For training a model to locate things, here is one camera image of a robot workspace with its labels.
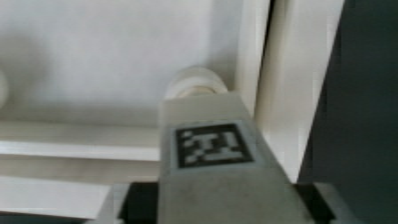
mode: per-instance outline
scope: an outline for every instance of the white cylindrical object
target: white cylindrical object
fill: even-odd
[[[194,95],[226,93],[226,84],[207,68],[193,67],[186,69],[171,82],[166,98],[184,98]]]

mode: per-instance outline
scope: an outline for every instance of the black object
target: black object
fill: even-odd
[[[328,202],[322,198],[315,184],[296,184],[296,189],[315,219],[317,224],[329,224],[337,219]]]
[[[84,224],[86,221],[86,219],[75,219],[59,216],[0,213],[3,224]]]
[[[134,183],[120,218],[127,224],[157,224],[159,183]]]

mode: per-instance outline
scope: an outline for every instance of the gray surface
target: gray surface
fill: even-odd
[[[367,223],[398,223],[398,2],[347,1],[303,181],[335,183]]]
[[[157,126],[178,71],[233,86],[242,0],[3,0],[3,120]]]

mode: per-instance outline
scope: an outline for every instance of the white knob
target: white knob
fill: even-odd
[[[178,73],[170,85],[166,98],[175,99],[226,92],[228,87],[219,75],[207,68],[194,67]]]

